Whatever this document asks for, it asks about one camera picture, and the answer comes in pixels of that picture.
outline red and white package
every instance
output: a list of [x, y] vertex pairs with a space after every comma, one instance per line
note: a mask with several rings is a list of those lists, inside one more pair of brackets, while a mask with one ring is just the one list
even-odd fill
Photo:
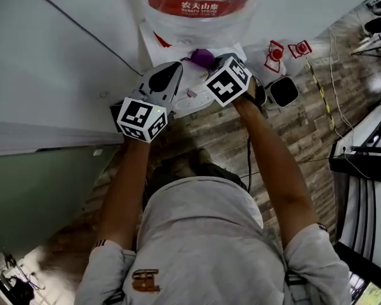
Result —
[[257, 0], [143, 0], [152, 30], [174, 46], [220, 48], [246, 32]]

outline red label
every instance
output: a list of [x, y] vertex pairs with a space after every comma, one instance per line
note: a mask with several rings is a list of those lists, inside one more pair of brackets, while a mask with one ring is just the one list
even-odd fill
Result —
[[209, 18], [240, 10], [248, 0], [148, 0], [150, 7], [169, 15]]

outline wooden floor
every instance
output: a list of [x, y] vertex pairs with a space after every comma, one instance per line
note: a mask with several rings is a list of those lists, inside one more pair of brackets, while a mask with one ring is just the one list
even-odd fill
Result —
[[[361, 24], [372, 18], [375, 16], [359, 7], [330, 27], [336, 37], [335, 49], [332, 44], [332, 57], [338, 59], [333, 64], [335, 87], [341, 110], [352, 124], [365, 116], [369, 108], [381, 98], [381, 59], [351, 56], [351, 51], [364, 38]], [[344, 133], [347, 127], [340, 119], [331, 85], [328, 30], [316, 39], [309, 40], [309, 44], [313, 49], [309, 59], [325, 88], [337, 131]], [[308, 68], [305, 67], [293, 80], [300, 91], [297, 101], [280, 111], [265, 112], [265, 115], [300, 162], [316, 210], [333, 236], [335, 199], [332, 176], [325, 158], [328, 157], [337, 134], [330, 129], [325, 106]], [[221, 108], [214, 103], [197, 114], [170, 121], [167, 129], [152, 144], [150, 166], [156, 167], [167, 159], [186, 157], [187, 152], [203, 147], [211, 154], [214, 163], [238, 174], [247, 184], [246, 139], [247, 132], [233, 106]], [[68, 280], [67, 288], [71, 295], [86, 266], [88, 252], [94, 242], [98, 209], [110, 178], [116, 172], [118, 158], [119, 155], [102, 175], [79, 218], [36, 251], [40, 254], [39, 265], [43, 276], [47, 277], [45, 279], [58, 275], [61, 277], [58, 279], [61, 285], [62, 280]], [[277, 238], [277, 220], [253, 155], [251, 160], [254, 173], [251, 195], [263, 215], [265, 226]], [[61, 303], [68, 304], [65, 296], [62, 297]]]

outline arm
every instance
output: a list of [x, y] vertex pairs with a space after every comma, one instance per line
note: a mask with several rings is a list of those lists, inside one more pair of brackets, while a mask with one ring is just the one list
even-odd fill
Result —
[[299, 231], [319, 222], [318, 215], [298, 164], [258, 108], [243, 97], [236, 99], [234, 106], [250, 134], [257, 165], [274, 207], [285, 248]]
[[150, 144], [127, 140], [127, 151], [102, 205], [97, 240], [110, 240], [131, 250], [142, 206]]

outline white box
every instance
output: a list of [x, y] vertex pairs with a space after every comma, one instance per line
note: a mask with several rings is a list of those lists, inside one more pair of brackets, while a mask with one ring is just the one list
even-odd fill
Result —
[[247, 68], [229, 57], [208, 76], [203, 86], [221, 106], [226, 106], [248, 89], [251, 76]]
[[117, 123], [126, 136], [151, 142], [168, 124], [168, 118], [165, 107], [126, 97]]

